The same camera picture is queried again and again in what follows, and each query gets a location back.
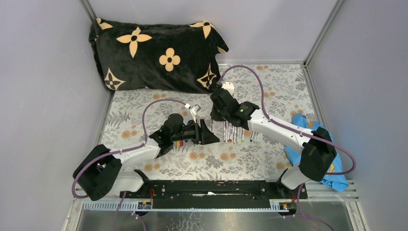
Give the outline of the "brown marker pen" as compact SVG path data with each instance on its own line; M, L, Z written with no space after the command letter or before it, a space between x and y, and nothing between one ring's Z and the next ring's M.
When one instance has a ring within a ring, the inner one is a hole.
M226 142L226 122L223 121L223 141Z

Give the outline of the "dark green end marker pen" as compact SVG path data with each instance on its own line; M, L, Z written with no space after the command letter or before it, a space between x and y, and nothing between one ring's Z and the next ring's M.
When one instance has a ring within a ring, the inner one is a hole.
M236 144L238 144L239 143L239 138L240 138L240 128L239 127L235 127L235 138L234 138L234 141L235 141L235 143Z

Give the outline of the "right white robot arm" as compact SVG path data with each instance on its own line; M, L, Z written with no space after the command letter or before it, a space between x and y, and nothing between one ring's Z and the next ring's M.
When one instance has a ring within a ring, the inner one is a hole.
M216 90L210 99L213 120L269 136L300 154L300 162L285 170L278 180L276 192L282 198L290 197L302 183L321 181L337 156L330 135L323 128L313 131L280 120L251 102L238 103L225 89Z

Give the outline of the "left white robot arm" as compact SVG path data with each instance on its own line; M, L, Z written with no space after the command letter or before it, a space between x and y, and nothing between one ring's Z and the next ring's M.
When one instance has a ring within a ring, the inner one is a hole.
M210 131L201 119L199 123L190 120L183 123L179 114L171 114L159 130L135 147L112 151L103 144L95 146L73 173L72 194L79 185L92 201L105 197L111 190L132 192L143 198L149 193L149 185L140 173L125 171L125 168L138 162L156 159L173 149L176 141L190 140L193 144L207 145L220 139Z

